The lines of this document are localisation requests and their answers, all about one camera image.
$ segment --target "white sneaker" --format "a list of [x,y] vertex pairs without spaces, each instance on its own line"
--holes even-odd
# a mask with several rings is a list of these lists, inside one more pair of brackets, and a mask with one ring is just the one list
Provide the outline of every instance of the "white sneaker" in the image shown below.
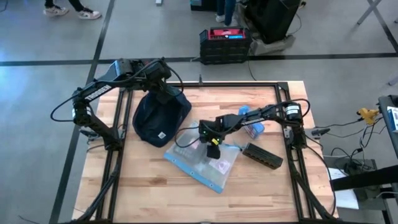
[[228,26],[224,24],[225,27],[234,27],[234,26],[238,26],[238,25],[239,25],[239,24],[238,24],[238,22],[236,21],[236,19],[232,19],[231,24],[228,25]]
[[48,17],[63,16],[68,12],[69,9],[59,6],[53,6],[51,8],[46,8],[43,10],[43,14],[45,14]]
[[218,15],[216,14],[216,21],[217,21],[217,22],[224,22],[224,20],[225,20],[225,15],[218,16]]
[[80,19],[98,19],[101,17],[101,13],[98,11],[92,11],[91,9],[84,8],[79,12]]

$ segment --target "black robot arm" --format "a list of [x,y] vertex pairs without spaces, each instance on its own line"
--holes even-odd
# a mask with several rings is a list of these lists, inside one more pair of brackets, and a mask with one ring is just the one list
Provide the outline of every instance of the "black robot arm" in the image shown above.
[[98,119],[91,109],[90,102],[112,90],[127,88],[130,90],[154,91],[161,103],[166,103],[178,93],[166,84],[173,71],[163,59],[155,59],[148,64],[140,60],[119,59],[115,61],[102,77],[94,79],[84,88],[73,93],[73,122],[89,127],[104,140],[106,150],[118,151],[122,147],[116,127],[109,128]]
[[227,134],[260,121],[276,121],[279,124],[291,127],[293,147],[305,147],[301,106],[295,101],[297,100],[282,102],[278,105],[267,105],[243,115],[226,114],[216,117],[215,121],[200,120],[199,140],[202,143],[208,143],[207,156],[219,159],[218,145],[223,142]]

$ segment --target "navy blue bag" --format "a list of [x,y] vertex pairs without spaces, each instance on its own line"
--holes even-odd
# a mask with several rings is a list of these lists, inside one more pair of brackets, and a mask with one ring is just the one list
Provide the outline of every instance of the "navy blue bag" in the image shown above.
[[183,93],[172,97],[166,104],[160,103],[157,97],[157,93],[149,91],[141,99],[132,126],[143,141],[162,147],[174,137],[192,105]]

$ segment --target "gray floor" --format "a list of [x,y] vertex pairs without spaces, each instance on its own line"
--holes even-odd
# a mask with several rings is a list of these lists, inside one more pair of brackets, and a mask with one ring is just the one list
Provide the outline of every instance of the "gray floor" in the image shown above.
[[[105,13],[109,0],[82,0]],[[371,14],[361,26],[356,21],[369,6],[365,0],[308,0],[299,10],[302,29],[294,46],[278,54],[363,54],[391,53],[376,16]],[[63,6],[66,1],[58,0]],[[104,19],[81,21],[71,11],[65,17],[42,15],[43,1],[10,0],[0,13],[0,62],[33,60],[93,59]],[[379,5],[392,35],[398,39],[398,2],[383,0]],[[100,55],[109,58],[195,57],[198,34],[217,26],[211,12],[191,12],[189,1],[165,0],[156,7],[148,0],[116,0]],[[298,26],[297,18],[289,32]],[[198,62],[169,63],[183,80],[251,80],[248,64],[204,66]],[[108,65],[99,65],[96,75]],[[359,108],[375,108],[378,96],[398,94],[398,87],[386,83],[398,75],[398,58],[275,60],[250,62],[258,80],[303,80],[317,125],[344,123],[357,117]],[[55,199],[73,125],[50,120],[51,110],[83,86],[88,65],[0,66],[0,220],[2,223],[48,223]],[[70,117],[70,105],[58,118]],[[335,128],[335,134],[361,129],[361,124]],[[80,138],[62,207],[60,222],[73,211],[85,160],[85,140]],[[336,139],[325,136],[324,154],[339,146],[351,152],[358,137]],[[398,164],[387,133],[375,135],[365,157],[378,167]],[[389,203],[393,214],[398,209]],[[347,221],[383,223],[380,212],[338,209]]]

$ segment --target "wooden tabletop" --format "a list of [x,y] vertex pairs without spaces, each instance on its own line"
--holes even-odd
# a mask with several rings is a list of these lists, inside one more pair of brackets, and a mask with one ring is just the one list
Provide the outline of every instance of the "wooden tabletop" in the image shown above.
[[[307,98],[303,82],[289,82],[291,99]],[[134,92],[132,115],[145,93]],[[242,105],[260,108],[276,103],[271,87],[201,87],[186,88],[184,94],[192,110],[181,128],[199,119],[214,120],[216,116],[237,113]],[[118,90],[99,100],[96,115],[112,125]],[[302,102],[305,111],[307,105]],[[311,112],[304,117],[305,128],[314,127]],[[282,166],[272,170],[240,154],[230,172],[224,191],[218,194],[163,158],[174,143],[157,148],[141,141],[129,121],[123,166],[116,200],[114,222],[294,222],[292,183],[286,161],[286,151],[279,124],[266,121],[265,132],[252,140],[241,129],[226,137],[225,143],[253,142],[284,159]],[[102,144],[96,141],[91,146]],[[308,141],[319,154],[318,145]],[[87,153],[73,218],[86,210],[100,190],[106,158],[103,147]],[[309,150],[303,150],[310,188],[321,204],[331,211],[333,194],[322,161]],[[304,212],[307,207],[302,199]]]

